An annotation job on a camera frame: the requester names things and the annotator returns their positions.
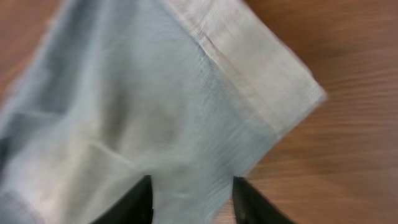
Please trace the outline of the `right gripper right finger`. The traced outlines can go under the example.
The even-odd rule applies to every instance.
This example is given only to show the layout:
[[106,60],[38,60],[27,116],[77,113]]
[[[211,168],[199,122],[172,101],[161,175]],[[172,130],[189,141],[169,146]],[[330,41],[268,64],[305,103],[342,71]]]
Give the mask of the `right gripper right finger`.
[[295,224],[244,177],[233,177],[232,201],[237,224]]

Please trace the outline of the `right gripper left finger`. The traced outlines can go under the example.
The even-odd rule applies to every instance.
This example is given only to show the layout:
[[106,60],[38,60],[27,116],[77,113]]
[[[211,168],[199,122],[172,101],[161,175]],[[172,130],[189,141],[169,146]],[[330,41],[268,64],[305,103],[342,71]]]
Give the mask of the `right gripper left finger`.
[[153,216],[152,179],[145,175],[91,224],[152,224]]

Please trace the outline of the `light blue denim shorts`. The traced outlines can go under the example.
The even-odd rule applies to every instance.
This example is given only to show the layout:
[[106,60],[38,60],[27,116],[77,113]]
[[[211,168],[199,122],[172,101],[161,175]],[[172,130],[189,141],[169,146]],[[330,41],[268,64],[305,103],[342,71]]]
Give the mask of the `light blue denim shorts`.
[[242,1],[65,1],[1,108],[1,222],[91,223],[145,175],[210,223],[325,99]]

